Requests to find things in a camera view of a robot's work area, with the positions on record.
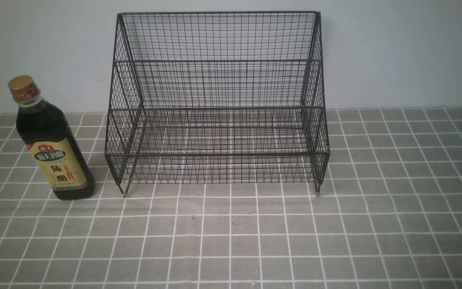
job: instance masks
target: red logo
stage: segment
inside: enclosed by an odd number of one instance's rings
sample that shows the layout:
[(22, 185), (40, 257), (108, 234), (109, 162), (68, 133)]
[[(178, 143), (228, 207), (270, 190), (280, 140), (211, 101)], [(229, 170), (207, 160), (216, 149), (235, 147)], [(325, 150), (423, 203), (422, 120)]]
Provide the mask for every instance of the red logo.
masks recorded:
[(24, 93), (24, 99), (26, 100), (31, 100), (33, 97), (37, 96), (38, 92), (37, 90), (28, 90), (26, 93)]
[(52, 152), (53, 150), (55, 150), (53, 148), (53, 146), (48, 146), (48, 145), (41, 145), (41, 146), (38, 146), (38, 150), (41, 151), (41, 152)]

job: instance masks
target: gray tile countertop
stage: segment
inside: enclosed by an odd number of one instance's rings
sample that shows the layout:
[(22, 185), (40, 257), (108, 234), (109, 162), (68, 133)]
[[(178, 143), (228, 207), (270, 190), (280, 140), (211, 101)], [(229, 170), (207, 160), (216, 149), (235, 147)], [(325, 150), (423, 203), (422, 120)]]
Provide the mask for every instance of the gray tile countertop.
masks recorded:
[(462, 289), (462, 108), (328, 110), (306, 183), (133, 184), (105, 116), (69, 123), (97, 188), (59, 201), (0, 115), (0, 288)]

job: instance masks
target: white grout line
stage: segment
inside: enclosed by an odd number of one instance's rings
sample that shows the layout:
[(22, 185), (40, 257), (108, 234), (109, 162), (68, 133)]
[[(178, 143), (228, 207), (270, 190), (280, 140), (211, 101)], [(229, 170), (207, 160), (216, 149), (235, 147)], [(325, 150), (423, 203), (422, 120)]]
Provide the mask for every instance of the white grout line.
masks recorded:
[[(365, 123), (363, 123), (363, 117), (361, 116), (361, 113), (359, 113), (359, 117), (361, 119), (361, 124), (363, 125), (363, 129), (366, 131), (367, 128), (365, 127)], [(368, 141), (369, 141), (370, 145), (372, 146), (372, 143), (370, 142), (370, 137), (367, 137), (367, 138), (368, 138)], [(346, 139), (345, 139), (345, 143), (346, 143), (347, 148), (348, 148), (349, 144), (348, 144)], [(351, 161), (352, 161), (353, 158), (352, 158), (352, 154), (351, 154), (350, 149), (347, 149), (347, 151), (348, 151), (349, 157), (351, 158)], [(356, 167), (354, 166), (354, 164), (352, 164), (352, 167), (354, 168), (354, 175), (356, 175), (356, 177), (357, 177), (358, 173), (356, 171)], [(378, 240), (377, 234), (375, 232), (375, 228), (374, 228), (374, 222), (372, 221), (372, 216), (370, 215), (370, 210), (368, 209), (367, 198), (365, 197), (365, 194), (363, 193), (363, 187), (361, 187), (361, 183), (359, 183), (359, 181), (358, 181), (358, 187), (359, 187), (359, 191), (361, 192), (361, 195), (363, 196), (363, 201), (365, 202), (365, 209), (367, 211), (367, 216), (368, 216), (368, 220), (370, 222), (370, 227), (372, 228), (372, 232), (374, 232), (374, 239), (375, 239), (375, 243), (377, 245), (377, 249), (379, 250), (379, 254), (382, 255), (383, 251), (381, 251), (381, 246), (379, 245), (379, 240)], [(381, 257), (381, 263), (383, 264), (383, 269), (385, 270), (386, 278), (390, 278), (389, 275), (388, 275), (388, 270), (386, 268), (385, 258)], [(392, 282), (389, 282), (388, 285), (389, 285), (390, 288), (392, 288)]]

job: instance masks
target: metal wire grid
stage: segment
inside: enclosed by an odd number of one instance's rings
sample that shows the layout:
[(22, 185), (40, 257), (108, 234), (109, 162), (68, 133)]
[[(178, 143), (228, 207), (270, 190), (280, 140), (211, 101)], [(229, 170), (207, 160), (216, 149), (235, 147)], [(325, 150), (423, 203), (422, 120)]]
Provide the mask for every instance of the metal wire grid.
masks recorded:
[(116, 183), (317, 181), (318, 189), (329, 154), (319, 20), (120, 14), (105, 148)]

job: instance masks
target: bottle neck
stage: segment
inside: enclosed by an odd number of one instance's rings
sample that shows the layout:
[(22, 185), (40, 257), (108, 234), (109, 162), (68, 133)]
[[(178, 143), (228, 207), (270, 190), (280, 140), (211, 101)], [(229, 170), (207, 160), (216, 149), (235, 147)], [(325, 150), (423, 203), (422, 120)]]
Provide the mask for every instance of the bottle neck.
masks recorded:
[(18, 102), (20, 113), (31, 114), (42, 110), (46, 106), (47, 102), (39, 94), (33, 99), (26, 102)]

